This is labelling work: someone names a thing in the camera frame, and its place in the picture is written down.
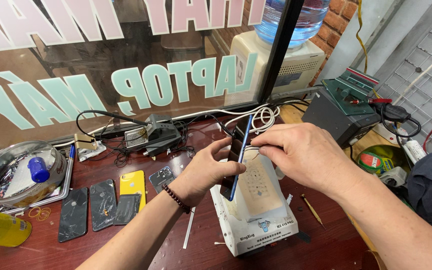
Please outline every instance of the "smartphone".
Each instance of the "smartphone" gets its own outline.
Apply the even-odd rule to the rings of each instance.
[[[91,186],[89,199],[91,200],[91,223],[93,232],[108,228],[116,218],[116,189],[114,181],[106,181]]]
[[[60,243],[84,236],[88,232],[88,188],[69,191],[62,200],[57,241]]]
[[[237,121],[236,127],[233,131],[233,142],[231,143],[231,150],[229,151],[227,161],[238,163],[243,162],[244,150],[248,141],[252,120],[253,115],[251,114]],[[237,183],[237,175],[227,176],[223,178],[223,181],[221,182],[221,189],[219,192],[230,202],[234,199],[234,192],[236,191]]]
[[[125,173],[119,177],[119,195],[140,194],[139,209],[141,211],[146,205],[145,172],[137,170]]]
[[[163,188],[161,187],[163,184],[169,185],[174,179],[176,179],[176,177],[174,177],[173,172],[167,166],[149,176],[149,181],[153,184],[153,187],[158,194],[163,191]]]

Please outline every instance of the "wooden bead bracelet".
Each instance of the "wooden bead bracelet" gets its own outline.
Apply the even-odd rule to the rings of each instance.
[[[181,206],[182,208],[183,208],[183,210],[184,210],[184,212],[186,213],[186,214],[189,214],[190,212],[191,212],[191,208],[189,207],[189,206],[187,206],[187,205],[185,205],[177,196],[176,196],[176,194],[174,194],[172,191],[171,191],[171,189],[168,187],[168,185],[166,185],[166,184],[163,184],[162,186],[161,186],[170,196],[171,196],[171,198],[173,199],[173,200],[175,200],[176,202],[177,202],[177,204],[179,205],[179,206]]]

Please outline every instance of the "red clip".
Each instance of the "red clip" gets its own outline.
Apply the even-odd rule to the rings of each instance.
[[[371,104],[371,103],[391,103],[391,102],[393,102],[393,100],[390,98],[370,98],[368,103]]]

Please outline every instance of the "power strip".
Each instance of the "power strip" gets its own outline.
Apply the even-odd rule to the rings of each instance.
[[[396,135],[389,132],[389,130],[387,130],[386,127],[383,126],[382,123],[379,123],[376,126],[374,126],[373,131],[375,131],[377,134],[381,135],[381,137],[388,140],[388,142],[390,142],[394,145],[398,145],[398,141],[396,140]],[[408,132],[406,132],[406,130],[401,128],[401,127],[397,129],[397,132],[401,135],[408,135]],[[403,143],[404,140],[406,140],[406,138],[399,138],[399,141],[401,143]]]

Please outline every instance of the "forearm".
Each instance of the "forearm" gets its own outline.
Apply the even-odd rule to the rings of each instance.
[[[183,209],[161,192],[79,269],[147,269],[182,214]]]
[[[374,243],[389,269],[432,269],[432,226],[403,204],[377,177],[357,173],[357,186],[335,194]]]

